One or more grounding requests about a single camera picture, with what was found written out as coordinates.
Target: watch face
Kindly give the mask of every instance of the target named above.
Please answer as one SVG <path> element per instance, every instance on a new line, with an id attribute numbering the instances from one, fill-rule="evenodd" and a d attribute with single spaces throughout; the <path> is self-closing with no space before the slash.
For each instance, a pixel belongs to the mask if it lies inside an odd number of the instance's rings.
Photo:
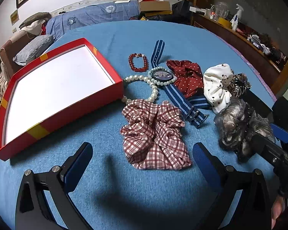
<path id="1" fill-rule="evenodd" d="M 164 81 L 171 80 L 174 76 L 168 71 L 157 70 L 151 74 L 151 77 L 153 77 L 154 79 L 158 81 L 164 82 Z"/>

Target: red polka dot scrunchie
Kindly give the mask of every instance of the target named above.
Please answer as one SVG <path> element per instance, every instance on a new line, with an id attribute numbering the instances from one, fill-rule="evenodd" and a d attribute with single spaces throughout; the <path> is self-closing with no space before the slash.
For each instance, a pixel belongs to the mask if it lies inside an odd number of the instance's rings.
<path id="1" fill-rule="evenodd" d="M 192 63 L 189 60 L 168 60 L 166 65 L 177 77 L 174 85 L 186 98 L 203 95 L 203 74 L 197 63 Z"/>

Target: wooden cabinet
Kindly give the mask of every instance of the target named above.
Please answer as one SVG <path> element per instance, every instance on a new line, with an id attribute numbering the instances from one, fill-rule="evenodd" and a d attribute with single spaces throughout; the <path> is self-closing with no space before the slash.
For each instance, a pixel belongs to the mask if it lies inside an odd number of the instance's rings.
<path id="1" fill-rule="evenodd" d="M 263 52 L 232 29 L 224 27 L 214 20 L 193 13 L 193 21 L 195 27 L 201 27 L 214 33 L 237 49 L 260 73 L 266 84 L 270 88 L 273 86 L 280 75 L 280 70 Z"/>

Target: human hand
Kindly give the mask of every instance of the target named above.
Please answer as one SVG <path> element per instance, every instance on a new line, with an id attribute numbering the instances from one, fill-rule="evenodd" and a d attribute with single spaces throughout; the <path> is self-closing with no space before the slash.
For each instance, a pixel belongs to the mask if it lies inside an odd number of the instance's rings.
<path id="1" fill-rule="evenodd" d="M 271 216 L 272 216 L 271 229 L 273 229 L 273 227 L 275 226 L 276 219 L 280 216 L 280 214 L 282 212 L 283 200 L 284 200 L 284 197 L 277 195 L 277 197 L 273 203 L 273 206 L 271 208 Z"/>

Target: white polka dot scrunchie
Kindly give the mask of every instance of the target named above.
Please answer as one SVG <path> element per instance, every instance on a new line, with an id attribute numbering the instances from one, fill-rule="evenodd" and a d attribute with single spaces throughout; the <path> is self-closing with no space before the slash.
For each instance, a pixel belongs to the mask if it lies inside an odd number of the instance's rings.
<path id="1" fill-rule="evenodd" d="M 233 73 L 228 64 L 220 64 L 210 67 L 204 73 L 204 95 L 212 105 L 212 110 L 218 114 L 232 96 L 227 89 Z"/>

